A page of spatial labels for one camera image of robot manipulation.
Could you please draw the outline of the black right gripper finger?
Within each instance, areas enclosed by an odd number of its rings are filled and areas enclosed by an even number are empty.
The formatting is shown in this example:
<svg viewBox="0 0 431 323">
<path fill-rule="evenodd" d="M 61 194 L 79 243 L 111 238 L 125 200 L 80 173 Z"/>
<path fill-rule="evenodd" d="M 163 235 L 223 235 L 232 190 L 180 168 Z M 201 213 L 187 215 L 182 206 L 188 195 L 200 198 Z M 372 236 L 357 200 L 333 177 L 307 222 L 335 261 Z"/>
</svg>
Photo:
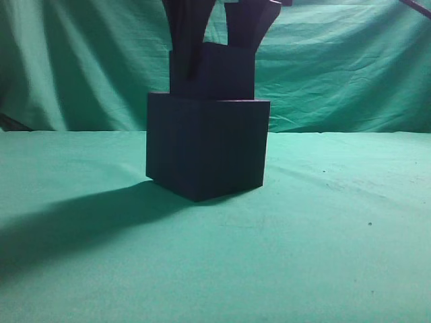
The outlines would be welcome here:
<svg viewBox="0 0 431 323">
<path fill-rule="evenodd" d="M 162 3 L 170 29 L 176 74 L 188 79 L 193 74 L 215 1 L 163 0 Z"/>
</svg>

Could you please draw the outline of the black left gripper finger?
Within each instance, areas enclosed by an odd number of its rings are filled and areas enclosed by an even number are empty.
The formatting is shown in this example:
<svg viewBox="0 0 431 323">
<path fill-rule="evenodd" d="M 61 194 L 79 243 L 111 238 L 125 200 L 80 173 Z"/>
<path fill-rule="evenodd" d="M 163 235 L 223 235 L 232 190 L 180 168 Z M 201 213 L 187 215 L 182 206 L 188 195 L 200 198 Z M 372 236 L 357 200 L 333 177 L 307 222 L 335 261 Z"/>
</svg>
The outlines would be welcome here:
<svg viewBox="0 0 431 323">
<path fill-rule="evenodd" d="M 228 46 L 257 50 L 279 14 L 279 1 L 227 3 Z"/>
</svg>

